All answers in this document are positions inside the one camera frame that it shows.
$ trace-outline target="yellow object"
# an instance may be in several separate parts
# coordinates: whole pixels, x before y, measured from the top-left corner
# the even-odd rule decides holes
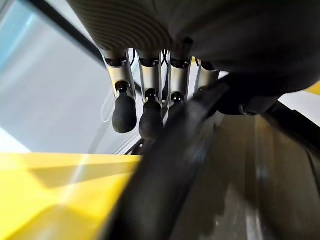
[[[95,239],[139,156],[0,154],[0,239]]]
[[[305,91],[312,93],[312,94],[320,95],[320,81],[318,81],[316,84],[309,87]]]

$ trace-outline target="gray surface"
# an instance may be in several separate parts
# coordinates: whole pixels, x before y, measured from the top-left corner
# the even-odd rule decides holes
[[[306,152],[261,117],[225,116],[171,240],[318,240]]]
[[[16,21],[22,12],[23,21]],[[32,152],[126,152],[139,138],[138,127],[119,134],[100,119],[112,91],[107,70],[20,1],[9,15],[15,21],[0,25],[0,35],[11,39],[1,49],[2,55],[11,50],[0,68],[0,127]],[[107,113],[113,110],[109,96]],[[140,119],[140,97],[136,105]]]

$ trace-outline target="black handle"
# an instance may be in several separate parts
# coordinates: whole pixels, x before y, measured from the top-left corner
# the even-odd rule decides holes
[[[101,239],[169,238],[206,153],[199,151],[200,143],[192,142],[228,90],[229,86],[219,81],[177,109],[172,122],[143,156]]]
[[[112,125],[120,134],[132,131],[137,125],[136,101],[125,92],[115,100]]]

